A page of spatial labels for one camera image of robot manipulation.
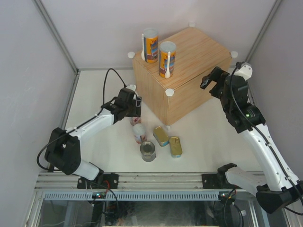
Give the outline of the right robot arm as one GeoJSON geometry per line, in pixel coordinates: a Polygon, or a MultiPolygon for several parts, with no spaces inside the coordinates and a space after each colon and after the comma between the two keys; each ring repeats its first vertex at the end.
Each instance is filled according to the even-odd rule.
{"type": "Polygon", "coordinates": [[[220,100],[228,123],[252,147],[263,171],[263,177],[250,174],[234,163],[217,169],[220,188],[240,187],[256,197],[267,213],[287,209],[288,205],[303,200],[303,182],[291,170],[276,147],[266,120],[260,110],[248,102],[248,79],[252,67],[239,62],[232,73],[216,66],[203,77],[201,89],[215,82],[211,96],[220,100]]]}

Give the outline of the orange can with white spoon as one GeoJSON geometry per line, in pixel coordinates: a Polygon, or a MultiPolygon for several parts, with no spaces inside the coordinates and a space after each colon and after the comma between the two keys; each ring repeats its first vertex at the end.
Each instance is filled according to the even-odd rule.
{"type": "Polygon", "coordinates": [[[164,41],[160,44],[159,50],[159,75],[168,79],[172,76],[177,46],[174,42],[164,41]]]}

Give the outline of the orange tall can with spoon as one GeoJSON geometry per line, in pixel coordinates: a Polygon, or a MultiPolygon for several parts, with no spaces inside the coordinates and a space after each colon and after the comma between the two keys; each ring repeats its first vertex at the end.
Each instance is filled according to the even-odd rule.
{"type": "Polygon", "coordinates": [[[158,30],[146,28],[142,33],[141,58],[147,63],[156,63],[158,60],[158,30]]]}

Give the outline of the white red tall can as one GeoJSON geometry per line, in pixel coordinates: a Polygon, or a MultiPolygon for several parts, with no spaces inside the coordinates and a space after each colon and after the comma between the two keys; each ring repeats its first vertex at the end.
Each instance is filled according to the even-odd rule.
{"type": "Polygon", "coordinates": [[[132,126],[134,126],[134,125],[136,125],[136,124],[139,124],[139,123],[141,123],[141,122],[142,122],[141,117],[131,117],[131,118],[130,118],[130,124],[131,124],[132,126]]]}

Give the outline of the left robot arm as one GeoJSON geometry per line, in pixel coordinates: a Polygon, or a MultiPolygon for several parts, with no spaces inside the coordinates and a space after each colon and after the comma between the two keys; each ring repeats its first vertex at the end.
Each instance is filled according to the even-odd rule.
{"type": "Polygon", "coordinates": [[[101,130],[126,117],[140,117],[141,106],[142,98],[135,91],[122,88],[118,96],[104,103],[90,119],[66,130],[54,129],[44,148],[45,160],[66,175],[85,178],[89,186],[99,189],[104,183],[104,171],[81,157],[81,146],[101,130]]]}

